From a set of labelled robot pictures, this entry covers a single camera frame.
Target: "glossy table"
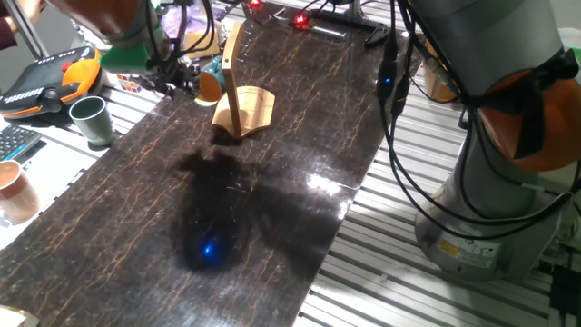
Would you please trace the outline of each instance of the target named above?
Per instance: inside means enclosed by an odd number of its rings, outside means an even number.
[[[381,51],[347,31],[247,25],[238,84],[277,96],[272,128],[235,143],[163,101],[0,253],[0,302],[45,326],[291,325],[382,136]]]

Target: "ceramic cup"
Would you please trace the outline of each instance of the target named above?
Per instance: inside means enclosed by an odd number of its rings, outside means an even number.
[[[38,194],[14,160],[0,162],[0,207],[11,224],[23,223],[40,210]]]
[[[71,106],[69,116],[92,144],[103,146],[115,139],[113,120],[104,99],[87,96]]]
[[[198,100],[214,103],[226,91],[226,80],[222,74],[222,56],[217,55],[212,62],[203,67],[200,73],[200,95]]]

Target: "red light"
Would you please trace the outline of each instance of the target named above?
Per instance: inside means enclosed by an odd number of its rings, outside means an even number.
[[[261,0],[251,0],[251,7],[252,8],[258,8],[260,7],[262,4]]]
[[[297,15],[294,18],[294,23],[299,27],[304,27],[307,24],[307,17],[304,14]]]

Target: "keyboard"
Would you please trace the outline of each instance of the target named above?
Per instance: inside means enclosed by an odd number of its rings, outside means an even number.
[[[41,134],[15,125],[0,132],[0,161],[15,160],[40,141]]]

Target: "beige cup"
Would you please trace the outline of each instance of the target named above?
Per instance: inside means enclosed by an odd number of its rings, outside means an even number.
[[[40,210],[38,194],[14,160],[0,162],[0,207],[13,224],[27,221]]]

